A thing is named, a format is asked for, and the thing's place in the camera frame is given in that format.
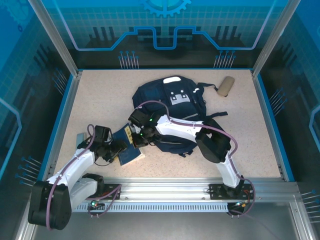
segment blue enclosure wall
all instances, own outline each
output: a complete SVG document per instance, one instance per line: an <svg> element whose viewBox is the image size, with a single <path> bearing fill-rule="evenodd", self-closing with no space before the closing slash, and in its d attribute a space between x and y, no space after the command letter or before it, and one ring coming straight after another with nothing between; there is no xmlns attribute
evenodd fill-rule
<svg viewBox="0 0 320 240"><path fill-rule="evenodd" d="M261 71L271 114L302 193L320 192L319 9L318 0L300 2Z"/></svg>
<svg viewBox="0 0 320 240"><path fill-rule="evenodd" d="M0 232L13 239L70 73L28 1L0 1L0 33Z"/></svg>
<svg viewBox="0 0 320 240"><path fill-rule="evenodd" d="M81 69L252 68L287 0L43 3Z"/></svg>

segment backpack strap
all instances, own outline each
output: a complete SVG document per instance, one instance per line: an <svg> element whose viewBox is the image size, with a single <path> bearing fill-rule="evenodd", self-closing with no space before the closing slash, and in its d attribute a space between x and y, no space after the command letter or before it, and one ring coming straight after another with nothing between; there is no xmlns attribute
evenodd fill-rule
<svg viewBox="0 0 320 240"><path fill-rule="evenodd" d="M216 112L216 113L213 113L211 115L207 115L206 117L207 118L215 118L215 117L222 117L222 116L227 116L228 113L226 111L222 111L222 112Z"/></svg>
<svg viewBox="0 0 320 240"><path fill-rule="evenodd" d="M216 91L218 91L218 88L216 87L216 85L211 84L211 83L199 82L196 86L198 87L201 95L204 94L206 87L214 86L214 89L215 89Z"/></svg>

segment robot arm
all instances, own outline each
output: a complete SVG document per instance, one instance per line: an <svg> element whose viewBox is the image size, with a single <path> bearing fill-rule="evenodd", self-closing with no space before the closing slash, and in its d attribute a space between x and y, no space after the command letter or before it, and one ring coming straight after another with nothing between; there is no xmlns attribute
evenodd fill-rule
<svg viewBox="0 0 320 240"><path fill-rule="evenodd" d="M99 157L111 163L127 146L122 140L113 140L110 128L103 126L95 126L95 138L92 145L82 155L79 155L88 145L88 139L86 139L78 145L72 159L60 171L48 180L37 181L33 185L28 214L29 223L46 226L48 198L58 177L60 180L54 188L49 213L50 227L53 229L65 228L72 211L83 200L92 195L102 195L103 177L95 174L83 176L84 172ZM62 174L62 170L67 165L69 166Z"/></svg>
<svg viewBox="0 0 320 240"><path fill-rule="evenodd" d="M136 109L129 118L136 131L132 134L134 144L137 147L143 147L148 143L157 141L157 138L161 135L176 136L197 143L202 155L208 161L216 164L228 195L235 197L243 181L237 177L239 172L235 172L231 164L231 157L229 156L230 138L200 126L211 126L221 131L223 129L213 119L208 119L205 122L173 117L170 119L166 114L148 116Z"/></svg>
<svg viewBox="0 0 320 240"><path fill-rule="evenodd" d="M202 126L211 126L223 131L223 129L213 120L187 121L177 118L168 119L167 115L148 116L136 109L130 116L129 121L135 128L132 133L135 147L143 147L155 142L163 135L177 136L197 143L202 155L210 162L216 164L222 176L224 193L228 198L236 198L244 183L240 180L239 173L234 170L229 150L231 149L230 138L219 132L206 129ZM111 130L107 127L95 126L96 136L92 145L81 156L79 154L87 148L87 139L83 141L76 150L74 157L62 170L58 171L47 181L37 181L31 192L28 221L31 224L46 226L46 209L49 193L54 188L53 198L50 206L49 222L50 227L62 230L71 217L75 209L83 200L95 195L101 196L104 189L103 177L84 172L95 161L102 157L109 163L127 148L122 140L113 140Z"/></svg>

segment speckled tabletop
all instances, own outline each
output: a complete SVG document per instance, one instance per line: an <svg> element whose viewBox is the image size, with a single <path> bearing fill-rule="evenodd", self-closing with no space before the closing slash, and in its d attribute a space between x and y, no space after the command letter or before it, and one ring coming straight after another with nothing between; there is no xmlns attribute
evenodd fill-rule
<svg viewBox="0 0 320 240"><path fill-rule="evenodd" d="M239 144L233 160L246 177L280 177L275 154L249 70L84 70L64 134L55 171L75 153L78 133L88 124L106 126L116 132L123 127L134 107L132 96L139 86L152 80L181 75L197 82L217 86L225 76L235 78L227 97L207 87L203 98L207 114L227 111L215 120ZM87 172L104 177L220 177L214 163L207 161L198 147L186 158L161 152L157 147L143 148L145 158L120 166L119 161Z"/></svg>

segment book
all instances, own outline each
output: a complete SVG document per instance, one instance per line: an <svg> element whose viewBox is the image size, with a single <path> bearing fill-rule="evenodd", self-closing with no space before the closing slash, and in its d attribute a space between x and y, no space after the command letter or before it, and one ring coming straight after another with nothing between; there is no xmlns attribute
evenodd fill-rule
<svg viewBox="0 0 320 240"><path fill-rule="evenodd" d="M133 161L143 159L145 155L141 151L141 148L135 148L132 140L132 129L127 123L119 131L113 133L113 139L125 141L127 148L118 155L120 165L126 165Z"/></svg>

